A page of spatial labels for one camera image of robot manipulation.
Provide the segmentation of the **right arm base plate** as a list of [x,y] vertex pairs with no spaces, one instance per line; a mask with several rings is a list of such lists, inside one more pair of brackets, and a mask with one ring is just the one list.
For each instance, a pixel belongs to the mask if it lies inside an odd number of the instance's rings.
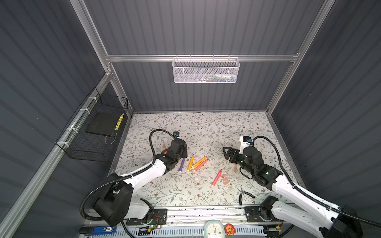
[[264,215],[260,211],[259,206],[245,206],[244,207],[244,213],[246,216],[246,219],[250,223],[254,222],[276,222],[276,223],[283,223],[283,221],[275,218],[272,214]]

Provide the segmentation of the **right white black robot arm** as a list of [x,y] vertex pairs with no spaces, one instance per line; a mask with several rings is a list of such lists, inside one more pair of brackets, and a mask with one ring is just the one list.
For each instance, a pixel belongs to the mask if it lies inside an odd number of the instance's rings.
[[264,221],[274,219],[288,222],[317,238],[361,238],[363,230],[354,219],[356,211],[350,207],[339,208],[312,194],[297,184],[292,184],[280,170],[267,165],[261,153],[253,146],[243,150],[224,147],[227,161],[240,166],[242,174],[259,185],[291,201],[288,205],[269,195],[256,212]]

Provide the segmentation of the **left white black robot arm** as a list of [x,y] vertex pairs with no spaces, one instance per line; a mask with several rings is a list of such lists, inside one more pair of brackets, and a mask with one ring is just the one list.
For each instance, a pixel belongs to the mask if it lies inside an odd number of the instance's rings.
[[174,139],[167,151],[157,154],[155,163],[146,166],[142,173],[101,188],[93,209],[109,226],[128,219],[149,223],[154,207],[146,199],[135,198],[135,194],[147,183],[174,169],[178,161],[187,156],[186,142]]

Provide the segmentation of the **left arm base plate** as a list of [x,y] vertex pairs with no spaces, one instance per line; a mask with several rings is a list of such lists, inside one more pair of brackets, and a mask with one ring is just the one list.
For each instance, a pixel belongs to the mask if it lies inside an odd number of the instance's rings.
[[165,225],[167,222],[168,216],[167,209],[158,209],[154,208],[152,211],[149,211],[148,214],[142,219],[138,218],[128,218],[126,219],[126,225],[128,226],[140,226],[140,225]]

